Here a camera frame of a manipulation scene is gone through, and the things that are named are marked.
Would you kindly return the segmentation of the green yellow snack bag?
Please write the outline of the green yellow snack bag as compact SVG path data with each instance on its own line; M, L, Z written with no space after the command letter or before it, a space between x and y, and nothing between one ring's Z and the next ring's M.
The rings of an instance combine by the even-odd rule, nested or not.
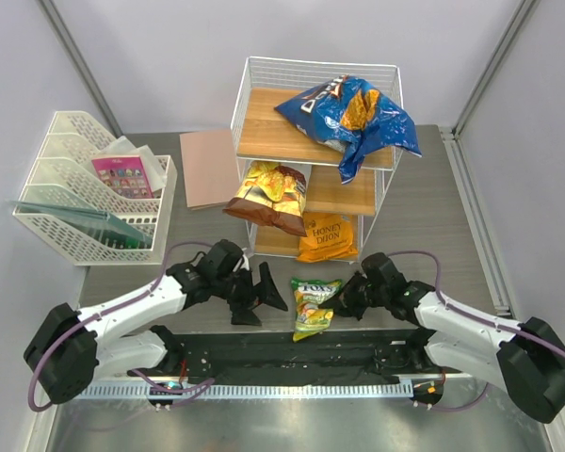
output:
M295 330L292 340L297 343L325 331L333 319L333 309L322 309L321 304L337 295L343 287L342 280L291 279L296 302Z

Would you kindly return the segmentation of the orange honey dijon chips bag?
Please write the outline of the orange honey dijon chips bag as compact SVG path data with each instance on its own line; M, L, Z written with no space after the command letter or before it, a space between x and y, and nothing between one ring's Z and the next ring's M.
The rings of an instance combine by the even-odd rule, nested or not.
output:
M303 220L306 236L299 240L299 262L348 259L359 254L354 244L354 227L350 216L307 212Z

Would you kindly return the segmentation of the brown Chuba cassava chips bag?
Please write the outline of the brown Chuba cassava chips bag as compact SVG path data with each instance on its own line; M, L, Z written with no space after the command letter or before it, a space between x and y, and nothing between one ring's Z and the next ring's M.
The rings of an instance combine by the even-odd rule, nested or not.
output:
M311 174L309 164L253 160L223 212L259 226L305 236L303 212Z

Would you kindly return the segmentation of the white wire shelf rack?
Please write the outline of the white wire shelf rack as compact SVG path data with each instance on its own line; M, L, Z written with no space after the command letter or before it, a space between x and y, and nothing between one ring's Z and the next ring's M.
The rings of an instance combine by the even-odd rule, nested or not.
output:
M368 155L356 179L344 185L337 169L341 154L304 136L275 110L276 105L304 90L343 74L363 78L397 105L403 104L400 70L395 65L250 56L245 62L231 129L240 175L246 174L254 160L311 166L306 209L349 217L354 246L363 250L401 151L388 147Z

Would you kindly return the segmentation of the blue Doritos chips bag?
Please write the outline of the blue Doritos chips bag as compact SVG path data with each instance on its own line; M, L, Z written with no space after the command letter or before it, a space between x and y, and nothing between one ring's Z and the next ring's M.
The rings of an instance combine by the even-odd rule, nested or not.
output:
M275 110L306 137L342 154L338 172L344 185L353 181L368 155L383 148L422 155L410 115L360 77L338 76Z

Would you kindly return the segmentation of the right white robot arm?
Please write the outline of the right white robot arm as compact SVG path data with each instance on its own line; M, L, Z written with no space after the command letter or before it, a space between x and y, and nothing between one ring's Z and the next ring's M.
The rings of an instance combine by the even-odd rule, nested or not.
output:
M439 282L407 280L383 252L361 267L345 283L294 282L297 339L322 332L337 316L360 320L367 309L383 308L413 329L404 345L377 358L380 370L467 373L544 424L565 407L565 345L548 323L471 308L443 293Z

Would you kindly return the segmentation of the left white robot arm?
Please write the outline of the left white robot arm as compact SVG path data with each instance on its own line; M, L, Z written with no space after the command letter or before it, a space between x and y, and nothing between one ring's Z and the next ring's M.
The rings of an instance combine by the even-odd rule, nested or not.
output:
M255 282L247 254L221 239L203 245L194 258L163 263L156 279L101 304L75 310L63 303L44 318L24 352L32 372L27 402L34 412L42 388L51 405L64 404L94 380L144 371L174 374L185 360L184 348L156 319L181 313L211 298L223 299L234 325L258 326L257 306L270 288L266 265Z

